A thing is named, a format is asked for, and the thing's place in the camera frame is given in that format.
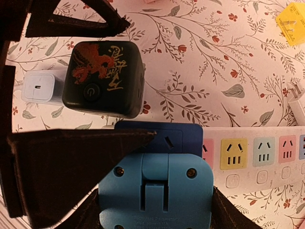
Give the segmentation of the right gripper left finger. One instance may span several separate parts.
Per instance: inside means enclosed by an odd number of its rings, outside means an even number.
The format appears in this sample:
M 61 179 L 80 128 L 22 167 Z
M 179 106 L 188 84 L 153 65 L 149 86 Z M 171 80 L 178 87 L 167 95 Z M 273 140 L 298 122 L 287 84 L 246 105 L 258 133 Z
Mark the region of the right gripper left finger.
M 0 186 L 10 217 L 33 229 L 99 229 L 96 185 L 130 152 L 154 139 L 147 130 L 13 133 L 14 66 L 0 70 Z

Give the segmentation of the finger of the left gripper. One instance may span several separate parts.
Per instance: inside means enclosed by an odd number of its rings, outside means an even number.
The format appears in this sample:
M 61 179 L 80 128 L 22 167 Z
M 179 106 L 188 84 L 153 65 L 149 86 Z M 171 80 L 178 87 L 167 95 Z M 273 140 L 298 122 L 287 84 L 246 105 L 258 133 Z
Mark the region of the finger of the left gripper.
M 0 42 L 18 42 L 27 16 L 26 37 L 114 37 L 130 23 L 106 0 L 86 0 L 105 21 L 85 21 L 54 14 L 58 0 L 2 0 L 0 2 Z

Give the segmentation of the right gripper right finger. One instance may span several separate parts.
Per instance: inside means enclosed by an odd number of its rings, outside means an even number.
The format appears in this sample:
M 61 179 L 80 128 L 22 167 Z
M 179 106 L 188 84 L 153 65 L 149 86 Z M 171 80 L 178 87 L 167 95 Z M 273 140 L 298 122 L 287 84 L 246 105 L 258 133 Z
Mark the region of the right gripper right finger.
M 211 229 L 261 229 L 243 215 L 217 188 L 213 189 Z

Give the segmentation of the white long power strip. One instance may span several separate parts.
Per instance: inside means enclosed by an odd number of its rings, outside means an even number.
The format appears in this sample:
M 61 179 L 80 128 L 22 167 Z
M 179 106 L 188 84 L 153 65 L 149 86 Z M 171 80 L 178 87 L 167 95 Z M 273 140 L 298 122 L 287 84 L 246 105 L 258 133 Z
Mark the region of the white long power strip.
M 305 178 L 305 129 L 202 127 L 203 159 L 225 195 L 266 190 Z

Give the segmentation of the light blue cube adapter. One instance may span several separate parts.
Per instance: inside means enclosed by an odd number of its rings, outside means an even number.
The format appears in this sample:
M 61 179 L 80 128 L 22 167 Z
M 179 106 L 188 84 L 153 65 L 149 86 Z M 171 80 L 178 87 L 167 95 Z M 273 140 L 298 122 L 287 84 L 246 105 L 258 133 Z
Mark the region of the light blue cube adapter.
M 193 154 L 131 154 L 99 183 L 105 229 L 207 229 L 214 177 Z

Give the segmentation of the yellow cube plug adapter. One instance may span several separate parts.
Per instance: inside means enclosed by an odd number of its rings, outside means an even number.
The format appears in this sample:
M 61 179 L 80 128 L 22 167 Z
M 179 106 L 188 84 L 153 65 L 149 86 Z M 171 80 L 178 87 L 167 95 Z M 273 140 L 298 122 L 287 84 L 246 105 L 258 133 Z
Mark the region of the yellow cube plug adapter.
M 276 23 L 290 46 L 303 44 L 305 42 L 305 3 L 288 4 L 276 17 Z

